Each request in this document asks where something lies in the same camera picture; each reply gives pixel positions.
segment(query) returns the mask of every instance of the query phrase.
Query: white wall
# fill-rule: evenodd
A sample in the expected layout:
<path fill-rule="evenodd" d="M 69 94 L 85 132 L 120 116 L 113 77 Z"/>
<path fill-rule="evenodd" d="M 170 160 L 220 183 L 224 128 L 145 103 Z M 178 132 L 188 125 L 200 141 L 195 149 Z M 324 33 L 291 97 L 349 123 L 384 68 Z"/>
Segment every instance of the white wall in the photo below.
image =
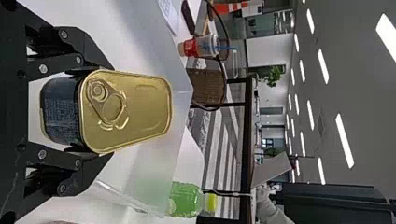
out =
<path fill-rule="evenodd" d="M 263 128 L 262 138 L 285 138 L 285 130 L 283 128 Z"/>
<path fill-rule="evenodd" d="M 265 83 L 259 84 L 260 107 L 283 106 L 287 111 L 287 94 L 290 79 L 290 61 L 293 49 L 293 34 L 272 35 L 247 39 L 247 59 L 249 67 L 285 64 L 286 73 L 270 88 Z M 265 117 L 262 124 L 285 124 L 285 114 Z"/>
<path fill-rule="evenodd" d="M 292 39 L 293 34 L 247 39 L 248 66 L 290 64 Z"/>

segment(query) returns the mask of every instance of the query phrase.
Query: screw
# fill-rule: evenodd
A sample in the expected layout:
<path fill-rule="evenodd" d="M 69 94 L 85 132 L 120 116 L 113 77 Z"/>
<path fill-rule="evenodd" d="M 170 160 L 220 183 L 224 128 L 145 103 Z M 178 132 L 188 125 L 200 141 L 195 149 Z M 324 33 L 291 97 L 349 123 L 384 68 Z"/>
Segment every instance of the screw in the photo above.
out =
<path fill-rule="evenodd" d="M 38 67 L 38 69 L 40 70 L 40 72 L 41 72 L 42 74 L 46 74 L 46 73 L 49 71 L 48 67 L 47 67 L 46 65 L 44 65 L 44 64 L 40 64 L 40 66 Z"/>
<path fill-rule="evenodd" d="M 47 157 L 47 151 L 46 150 L 40 150 L 38 152 L 38 158 L 40 160 L 44 160 Z"/>
<path fill-rule="evenodd" d="M 81 160 L 76 160 L 75 165 L 76 167 L 79 167 L 81 165 Z"/>
<path fill-rule="evenodd" d="M 63 39 L 67 39 L 68 36 L 69 36 L 69 35 L 67 34 L 66 31 L 61 31 L 61 37 L 62 37 Z"/>
<path fill-rule="evenodd" d="M 59 190 L 59 193 L 63 194 L 66 191 L 66 185 L 59 186 L 58 190 Z"/>
<path fill-rule="evenodd" d="M 81 63 L 81 58 L 80 57 L 76 57 L 76 63 L 78 63 L 78 64 Z"/>

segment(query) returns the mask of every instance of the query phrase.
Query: gold can lid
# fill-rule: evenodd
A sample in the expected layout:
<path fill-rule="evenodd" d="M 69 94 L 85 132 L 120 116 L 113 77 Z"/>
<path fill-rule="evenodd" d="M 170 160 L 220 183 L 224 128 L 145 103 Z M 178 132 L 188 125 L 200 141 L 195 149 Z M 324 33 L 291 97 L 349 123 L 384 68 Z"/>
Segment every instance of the gold can lid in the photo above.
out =
<path fill-rule="evenodd" d="M 100 154 L 163 135 L 172 118 L 171 89 L 160 77 L 97 70 L 80 84 L 78 103 L 82 139 Z"/>

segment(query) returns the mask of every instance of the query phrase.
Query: ceiling light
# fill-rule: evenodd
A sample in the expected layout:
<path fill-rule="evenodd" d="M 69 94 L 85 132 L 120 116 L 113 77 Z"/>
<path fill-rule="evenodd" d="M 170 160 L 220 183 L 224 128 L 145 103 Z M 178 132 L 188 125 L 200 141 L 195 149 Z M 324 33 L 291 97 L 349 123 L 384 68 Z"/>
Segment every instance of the ceiling light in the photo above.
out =
<path fill-rule="evenodd" d="M 298 105 L 298 96 L 297 96 L 297 94 L 294 94 L 294 101 L 296 103 L 297 115 L 300 115 L 300 106 Z"/>
<path fill-rule="evenodd" d="M 352 151 L 350 150 L 349 142 L 347 140 L 346 129 L 344 128 L 344 123 L 341 115 L 338 114 L 335 118 L 335 123 L 337 124 L 338 133 L 340 134 L 341 144 L 343 145 L 344 153 L 346 155 L 346 163 L 349 169 L 351 169 L 355 162 L 353 160 Z"/>
<path fill-rule="evenodd" d="M 297 52 L 299 52 L 299 51 L 300 51 L 300 45 L 299 45 L 299 43 L 298 43 L 298 36 L 297 36 L 297 34 L 294 34 L 294 43 L 295 43 L 295 45 L 296 45 Z"/>
<path fill-rule="evenodd" d="M 291 148 L 291 138 L 289 138 L 289 151 L 290 151 L 290 155 L 293 154 L 293 148 Z"/>
<path fill-rule="evenodd" d="M 291 84 L 293 86 L 296 84 L 296 80 L 294 79 L 294 70 L 291 68 Z"/>
<path fill-rule="evenodd" d="M 294 170 L 291 170 L 291 183 L 295 183 L 296 182 L 296 174 L 294 173 Z"/>
<path fill-rule="evenodd" d="M 314 131 L 315 128 L 314 115 L 312 113 L 312 106 L 309 100 L 306 102 L 306 107 L 308 107 L 308 116 L 309 116 L 309 122 L 311 123 L 311 130 Z"/>
<path fill-rule="evenodd" d="M 320 67 L 322 69 L 324 82 L 327 84 L 329 82 L 329 71 L 327 70 L 326 62 L 324 61 L 324 57 L 321 49 L 319 49 L 318 58 L 319 58 Z"/>
<path fill-rule="evenodd" d="M 393 60 L 396 62 L 396 28 L 389 20 L 387 15 L 382 14 L 376 26 L 376 32 L 384 42 Z"/>
<path fill-rule="evenodd" d="M 290 129 L 290 125 L 289 125 L 289 115 L 286 115 L 286 126 L 288 126 L 288 129 Z"/>
<path fill-rule="evenodd" d="M 306 156 L 305 152 L 305 141 L 304 141 L 304 134 L 303 132 L 300 132 L 300 140 L 301 140 L 301 149 L 303 150 L 303 156 Z"/>
<path fill-rule="evenodd" d="M 294 119 L 291 119 L 291 132 L 293 133 L 293 137 L 295 137 L 296 132 L 294 131 Z"/>
<path fill-rule="evenodd" d="M 321 163 L 321 157 L 319 157 L 318 159 L 318 168 L 319 168 L 320 182 L 322 185 L 325 185 L 326 179 L 324 178 L 323 164 Z"/>
<path fill-rule="evenodd" d="M 301 79 L 303 80 L 303 83 L 305 83 L 305 70 L 302 60 L 300 60 L 300 70 L 301 70 Z"/>
<path fill-rule="evenodd" d="M 312 19 L 311 11 L 308 9 L 306 11 L 306 18 L 308 19 L 309 29 L 311 29 L 311 34 L 315 31 L 314 20 Z"/>
<path fill-rule="evenodd" d="M 297 176 L 300 176 L 300 162 L 296 160 L 296 170 L 297 170 Z"/>
<path fill-rule="evenodd" d="M 293 107 L 291 107 L 291 96 L 290 96 L 290 94 L 289 94 L 289 109 L 290 109 L 290 110 L 293 109 Z"/>

